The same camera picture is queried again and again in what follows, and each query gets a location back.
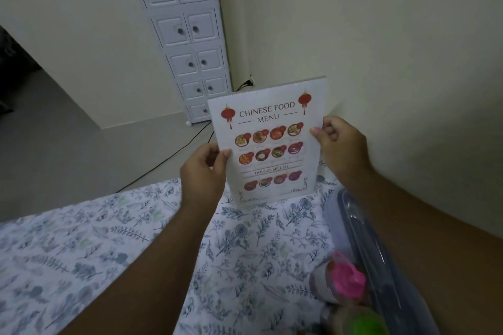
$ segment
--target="forearm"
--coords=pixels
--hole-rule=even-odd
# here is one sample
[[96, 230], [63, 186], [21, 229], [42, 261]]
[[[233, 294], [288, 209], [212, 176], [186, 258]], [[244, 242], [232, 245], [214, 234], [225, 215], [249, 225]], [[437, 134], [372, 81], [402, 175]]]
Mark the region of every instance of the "forearm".
[[172, 333], [214, 211], [182, 203], [154, 242], [63, 333]]
[[348, 191], [445, 333], [496, 331], [503, 311], [501, 240], [438, 211], [373, 171], [348, 183]]

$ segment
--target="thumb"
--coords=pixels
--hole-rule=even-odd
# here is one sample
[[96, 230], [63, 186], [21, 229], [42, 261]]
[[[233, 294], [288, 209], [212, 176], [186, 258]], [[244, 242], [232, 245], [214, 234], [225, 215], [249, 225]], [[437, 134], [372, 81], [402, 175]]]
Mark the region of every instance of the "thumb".
[[227, 166], [227, 161], [230, 156], [230, 148], [224, 148], [220, 151], [215, 159], [215, 163], [213, 163], [213, 171], [219, 175], [225, 175], [225, 167]]
[[309, 130], [312, 136], [316, 138], [316, 140], [319, 142], [321, 145], [321, 148], [324, 149], [326, 146], [328, 146], [330, 143], [332, 143], [332, 140], [330, 139], [330, 135], [328, 135], [325, 130], [322, 130], [318, 127], [313, 127], [311, 130]]

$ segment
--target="red paper lantern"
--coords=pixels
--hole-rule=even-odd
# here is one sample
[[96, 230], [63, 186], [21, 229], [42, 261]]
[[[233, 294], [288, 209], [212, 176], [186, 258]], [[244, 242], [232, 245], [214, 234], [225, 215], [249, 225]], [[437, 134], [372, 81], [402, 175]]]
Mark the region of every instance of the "red paper lantern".
[[221, 116], [222, 118], [227, 119], [227, 122], [229, 122], [230, 129], [232, 130], [232, 117], [236, 115], [236, 112], [231, 109], [230, 107], [225, 106], [225, 109], [222, 110]]
[[299, 103], [302, 105], [302, 107], [304, 108], [304, 115], [306, 115], [306, 107], [307, 107], [307, 104], [310, 102], [311, 100], [311, 95], [310, 94], [307, 94], [305, 91], [304, 93], [302, 93], [302, 95], [299, 97]]

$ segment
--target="gray floor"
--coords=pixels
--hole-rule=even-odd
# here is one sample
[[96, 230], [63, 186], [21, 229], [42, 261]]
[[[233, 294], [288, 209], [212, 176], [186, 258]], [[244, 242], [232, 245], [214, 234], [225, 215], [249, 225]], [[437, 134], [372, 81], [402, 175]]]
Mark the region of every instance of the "gray floor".
[[[0, 221], [112, 194], [207, 123], [187, 127], [179, 113], [101, 130], [44, 71], [28, 77], [14, 102], [16, 111], [0, 116]], [[128, 189], [177, 177], [212, 131], [210, 124]]]

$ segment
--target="hand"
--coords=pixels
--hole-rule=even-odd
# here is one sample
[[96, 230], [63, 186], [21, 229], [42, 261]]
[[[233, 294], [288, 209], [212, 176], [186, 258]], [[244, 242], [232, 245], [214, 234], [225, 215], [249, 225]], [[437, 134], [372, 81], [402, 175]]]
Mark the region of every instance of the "hand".
[[203, 144], [180, 168], [182, 206], [216, 210], [225, 188], [225, 167], [231, 150], [218, 151], [216, 143]]
[[321, 144], [326, 164], [346, 188], [374, 170], [367, 138], [342, 118], [324, 117], [323, 129], [313, 127], [310, 132]]

